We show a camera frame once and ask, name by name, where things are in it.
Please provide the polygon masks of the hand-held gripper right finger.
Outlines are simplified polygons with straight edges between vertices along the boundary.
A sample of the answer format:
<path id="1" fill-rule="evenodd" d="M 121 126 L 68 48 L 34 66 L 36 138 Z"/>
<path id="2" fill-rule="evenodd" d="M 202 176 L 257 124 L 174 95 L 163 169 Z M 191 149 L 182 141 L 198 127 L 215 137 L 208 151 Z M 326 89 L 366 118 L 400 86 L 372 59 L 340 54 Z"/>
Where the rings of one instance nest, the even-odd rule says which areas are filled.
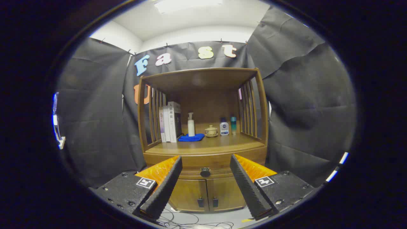
<path id="1" fill-rule="evenodd" d="M 277 173 L 237 154 L 231 156 L 230 169 L 255 220 L 279 214 L 315 190 L 290 171 Z"/>

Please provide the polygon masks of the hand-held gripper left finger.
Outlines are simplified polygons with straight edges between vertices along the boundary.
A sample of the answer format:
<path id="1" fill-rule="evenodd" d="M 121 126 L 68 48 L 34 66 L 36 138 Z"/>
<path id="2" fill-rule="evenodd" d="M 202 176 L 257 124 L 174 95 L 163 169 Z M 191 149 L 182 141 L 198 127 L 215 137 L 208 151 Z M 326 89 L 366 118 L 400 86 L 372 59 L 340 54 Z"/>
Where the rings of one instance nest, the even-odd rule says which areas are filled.
<path id="1" fill-rule="evenodd" d="M 174 156 L 144 171 L 123 171 L 93 194 L 128 215 L 155 223 L 161 216 L 182 171 L 181 156 Z"/>

